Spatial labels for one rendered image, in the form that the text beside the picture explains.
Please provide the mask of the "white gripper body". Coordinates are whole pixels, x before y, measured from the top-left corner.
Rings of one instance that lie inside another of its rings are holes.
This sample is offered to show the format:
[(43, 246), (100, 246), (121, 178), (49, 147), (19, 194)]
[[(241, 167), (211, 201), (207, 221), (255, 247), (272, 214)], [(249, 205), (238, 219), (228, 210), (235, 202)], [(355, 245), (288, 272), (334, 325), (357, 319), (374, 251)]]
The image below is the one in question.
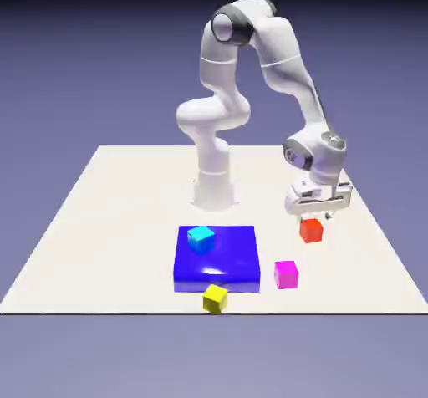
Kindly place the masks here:
[(295, 217), (304, 217), (309, 214), (323, 212), (336, 212), (349, 206), (352, 192), (337, 193), (334, 197), (321, 200), (311, 191), (301, 194), (289, 193), (286, 196), (284, 206), (288, 214)]

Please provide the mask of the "large blue box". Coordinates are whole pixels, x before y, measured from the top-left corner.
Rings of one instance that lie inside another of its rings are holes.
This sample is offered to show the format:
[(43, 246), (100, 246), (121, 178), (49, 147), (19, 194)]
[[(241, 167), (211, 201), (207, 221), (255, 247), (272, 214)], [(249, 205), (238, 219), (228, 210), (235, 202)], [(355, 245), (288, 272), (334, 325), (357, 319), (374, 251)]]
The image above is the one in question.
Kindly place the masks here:
[(194, 225), (180, 225), (176, 240), (173, 286), (177, 293), (203, 293), (211, 284), (234, 293), (257, 293), (261, 269), (255, 228), (249, 225), (208, 225), (215, 234), (214, 248), (194, 252), (187, 231)]

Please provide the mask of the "small magenta cube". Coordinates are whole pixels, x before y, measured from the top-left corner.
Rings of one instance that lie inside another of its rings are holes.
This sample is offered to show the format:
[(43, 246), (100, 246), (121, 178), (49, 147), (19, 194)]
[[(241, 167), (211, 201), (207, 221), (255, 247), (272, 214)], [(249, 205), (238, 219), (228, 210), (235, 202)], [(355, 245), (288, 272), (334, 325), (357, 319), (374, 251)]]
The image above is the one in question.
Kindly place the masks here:
[(274, 279), (278, 289), (293, 289), (298, 287), (299, 271), (293, 260), (276, 261)]

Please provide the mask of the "small red cube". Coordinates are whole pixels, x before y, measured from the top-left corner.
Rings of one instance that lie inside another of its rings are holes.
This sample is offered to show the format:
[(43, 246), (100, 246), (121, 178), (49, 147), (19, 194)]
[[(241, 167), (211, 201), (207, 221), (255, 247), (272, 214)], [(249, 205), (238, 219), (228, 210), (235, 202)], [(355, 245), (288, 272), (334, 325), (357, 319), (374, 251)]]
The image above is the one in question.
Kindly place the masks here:
[(323, 224), (317, 218), (306, 218), (300, 223), (299, 235), (306, 243), (321, 242), (323, 234)]

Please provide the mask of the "small cyan cube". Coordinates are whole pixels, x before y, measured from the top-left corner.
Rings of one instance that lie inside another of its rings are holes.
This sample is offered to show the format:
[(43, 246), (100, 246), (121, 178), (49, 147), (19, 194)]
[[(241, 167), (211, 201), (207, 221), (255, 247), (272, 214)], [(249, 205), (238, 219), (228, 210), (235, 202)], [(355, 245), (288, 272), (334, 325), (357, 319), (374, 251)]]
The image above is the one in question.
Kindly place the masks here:
[(197, 226), (187, 231), (189, 247), (198, 254), (210, 252), (216, 241), (216, 234), (207, 226)]

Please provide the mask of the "small yellow cube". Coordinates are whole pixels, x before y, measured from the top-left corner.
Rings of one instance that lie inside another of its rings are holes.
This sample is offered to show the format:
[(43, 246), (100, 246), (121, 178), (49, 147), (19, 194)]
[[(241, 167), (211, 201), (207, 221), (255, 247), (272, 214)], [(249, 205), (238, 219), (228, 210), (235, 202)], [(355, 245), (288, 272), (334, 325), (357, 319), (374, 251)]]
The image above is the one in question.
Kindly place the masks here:
[(202, 296), (202, 307), (212, 314), (220, 314), (227, 305), (227, 295), (225, 288), (211, 284)]

